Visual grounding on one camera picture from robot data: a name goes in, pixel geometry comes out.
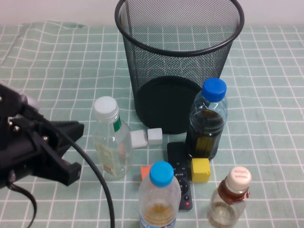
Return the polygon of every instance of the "black cable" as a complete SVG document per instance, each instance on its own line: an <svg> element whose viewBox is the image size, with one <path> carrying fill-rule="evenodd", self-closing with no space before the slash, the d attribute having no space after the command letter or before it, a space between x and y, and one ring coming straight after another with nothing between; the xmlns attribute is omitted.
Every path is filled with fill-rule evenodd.
<svg viewBox="0 0 304 228"><path fill-rule="evenodd" d="M104 193L106 196L106 200L108 202L109 206L109 212L110 212L110 228L115 228L115 216L114 216L114 207L113 207L113 201L111 198L111 194L109 191L109 188L104 180L104 177L100 173L99 169L96 167L94 162L91 160L91 158L78 146L69 136L67 136L65 133L60 131L58 128L56 128L49 120L45 119L43 115L39 114L36 110L34 110L31 106L28 106L28 111L31 112L32 115L35 116L35 120L42 122L47 128L58 134L60 137L64 138L68 141L68 143L74 147L74 149L84 158L84 160L88 163L88 165L91 167L97 178L99 179L101 185L104 188Z"/></svg>
<svg viewBox="0 0 304 228"><path fill-rule="evenodd" d="M36 202L34 196L29 191L27 191L26 189L24 189L22 187L19 187L19 186L13 184L13 183L8 183L7 187L12 191L21 193L22 195L26 196L32 202L33 208L34 208L34 214L33 214L33 218L31 220L31 222L29 223L29 225L27 227L27 228L30 228L31 225L33 224L34 220L35 220L36 215L37 215L37 202Z"/></svg>

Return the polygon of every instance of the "trash can rim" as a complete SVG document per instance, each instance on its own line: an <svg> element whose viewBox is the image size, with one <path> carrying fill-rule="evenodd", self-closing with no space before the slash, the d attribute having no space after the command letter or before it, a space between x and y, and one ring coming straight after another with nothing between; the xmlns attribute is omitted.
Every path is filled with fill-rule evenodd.
<svg viewBox="0 0 304 228"><path fill-rule="evenodd" d="M194 50L194 51L169 51L169 50L163 50L163 49L159 49L159 48L155 48L155 47L151 47L149 45L146 45L136 39L134 39L132 36L130 36L122 27L120 20L119 20L119 11L121 6L123 5L123 3L126 0L120 0L115 8L115 14L114 14L114 18L115 18L115 23L116 26L118 28L118 30L121 32L121 34L131 43L133 43L134 45L138 46L141 49L147 50L149 52L158 54L158 55L162 55L162 56L170 56L170 57L194 57L194 56L201 56L201 55L205 55L205 54L209 54L211 52L214 52L216 50L219 50L221 48L223 48L224 46L228 45L229 43L231 43L232 41L234 41L238 35L241 33L244 23L245 23L245 16L244 16L244 11L241 7L241 5L239 4L239 2L237 0L229 0L231 1L237 8L238 13L239 13L239 17L240 17L240 22L239 25L236 27L235 32L225 41L214 45L212 47L209 48L205 48L205 49L201 49L201 50Z"/></svg>

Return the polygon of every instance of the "clear plastic bottle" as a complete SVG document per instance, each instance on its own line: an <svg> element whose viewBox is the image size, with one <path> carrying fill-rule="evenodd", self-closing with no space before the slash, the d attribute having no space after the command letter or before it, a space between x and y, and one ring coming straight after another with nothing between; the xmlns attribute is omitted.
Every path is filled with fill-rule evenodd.
<svg viewBox="0 0 304 228"><path fill-rule="evenodd" d="M103 96L94 103L97 118L94 145L107 181L124 177L131 168L132 141L129 126L120 119L116 100Z"/></svg>
<svg viewBox="0 0 304 228"><path fill-rule="evenodd" d="M249 197L251 174L248 169L237 166L220 183L212 194L207 217L216 228L231 228L238 221Z"/></svg>
<svg viewBox="0 0 304 228"><path fill-rule="evenodd" d="M140 228L173 228L181 188L172 166L156 162L139 187Z"/></svg>
<svg viewBox="0 0 304 228"><path fill-rule="evenodd" d="M207 79L190 110L190 124L186 146L191 158L209 158L216 155L219 140L227 120L227 86L219 78Z"/></svg>

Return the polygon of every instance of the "black remote control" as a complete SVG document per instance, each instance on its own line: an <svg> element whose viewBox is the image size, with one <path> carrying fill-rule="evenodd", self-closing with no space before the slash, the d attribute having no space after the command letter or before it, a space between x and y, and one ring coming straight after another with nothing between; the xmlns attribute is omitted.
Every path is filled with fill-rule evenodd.
<svg viewBox="0 0 304 228"><path fill-rule="evenodd" d="M173 167L174 175L180 183L181 201L180 210L192 208L192 197L188 175L186 145L183 142L167 144L168 162Z"/></svg>

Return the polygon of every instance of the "blue bottle cap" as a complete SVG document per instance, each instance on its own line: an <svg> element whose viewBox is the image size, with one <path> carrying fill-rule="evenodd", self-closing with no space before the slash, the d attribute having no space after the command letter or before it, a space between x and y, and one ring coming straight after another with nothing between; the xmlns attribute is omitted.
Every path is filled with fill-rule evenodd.
<svg viewBox="0 0 304 228"><path fill-rule="evenodd" d="M201 93L208 101L218 102L224 99L226 90L227 86L223 80L209 78L204 82Z"/></svg>
<svg viewBox="0 0 304 228"><path fill-rule="evenodd" d="M156 162L150 169L150 180L156 187L166 187L174 177L172 166L165 161Z"/></svg>

